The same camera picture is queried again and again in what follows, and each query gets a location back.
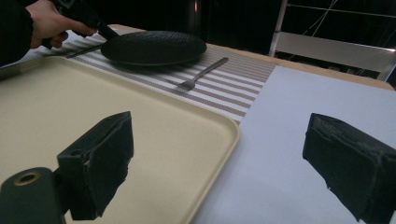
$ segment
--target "white sheet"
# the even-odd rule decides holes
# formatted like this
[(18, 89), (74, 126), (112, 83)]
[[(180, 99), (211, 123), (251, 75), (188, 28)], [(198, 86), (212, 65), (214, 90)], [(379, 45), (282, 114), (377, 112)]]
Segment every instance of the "white sheet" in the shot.
[(395, 91), (278, 66), (194, 223), (357, 223), (302, 157), (309, 117), (341, 119), (396, 148), (395, 102)]

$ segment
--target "black sleeve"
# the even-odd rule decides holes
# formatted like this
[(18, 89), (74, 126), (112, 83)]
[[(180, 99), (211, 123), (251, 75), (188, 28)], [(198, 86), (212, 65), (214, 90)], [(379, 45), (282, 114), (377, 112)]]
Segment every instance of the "black sleeve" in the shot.
[(33, 21), (16, 0), (0, 0), (0, 66), (14, 63), (30, 49)]

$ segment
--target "tray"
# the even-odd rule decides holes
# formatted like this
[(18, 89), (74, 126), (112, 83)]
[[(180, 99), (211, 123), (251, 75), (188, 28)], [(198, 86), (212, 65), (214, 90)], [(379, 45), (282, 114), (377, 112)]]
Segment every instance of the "tray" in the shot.
[(189, 223), (239, 140), (232, 119), (73, 60), (32, 60), (0, 78), (0, 182), (55, 170), (56, 156), (99, 120), (131, 111), (129, 174), (94, 223)]

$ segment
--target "striped placemat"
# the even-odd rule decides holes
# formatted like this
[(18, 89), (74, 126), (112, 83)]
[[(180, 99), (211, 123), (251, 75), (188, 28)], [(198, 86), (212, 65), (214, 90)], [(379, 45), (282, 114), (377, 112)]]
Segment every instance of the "striped placemat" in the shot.
[[(41, 49), (35, 53), (40, 56), (67, 56), (103, 42), (105, 40), (101, 36), (95, 35), (66, 42), (61, 49)], [(168, 82), (172, 80), (178, 83), (190, 79), (222, 57), (228, 57), (230, 61), (201, 77), (191, 91), (184, 91)], [(275, 63), (263, 62), (211, 46), (208, 46), (206, 53), (195, 61), (169, 66), (137, 67), (113, 63), (105, 58), (100, 50), (73, 59), (218, 111), (237, 123), (246, 115), (276, 66)]]

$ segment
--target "person's hand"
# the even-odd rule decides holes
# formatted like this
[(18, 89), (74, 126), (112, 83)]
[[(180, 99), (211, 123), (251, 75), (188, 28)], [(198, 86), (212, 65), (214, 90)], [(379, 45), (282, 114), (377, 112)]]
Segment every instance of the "person's hand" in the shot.
[(60, 48), (68, 37), (67, 30), (73, 30), (84, 35), (96, 33), (96, 29), (61, 15), (50, 0), (38, 0), (26, 9), (33, 20), (33, 34), (30, 45), (32, 49), (40, 47), (43, 39), (46, 38), (50, 39), (49, 43), (53, 47)]

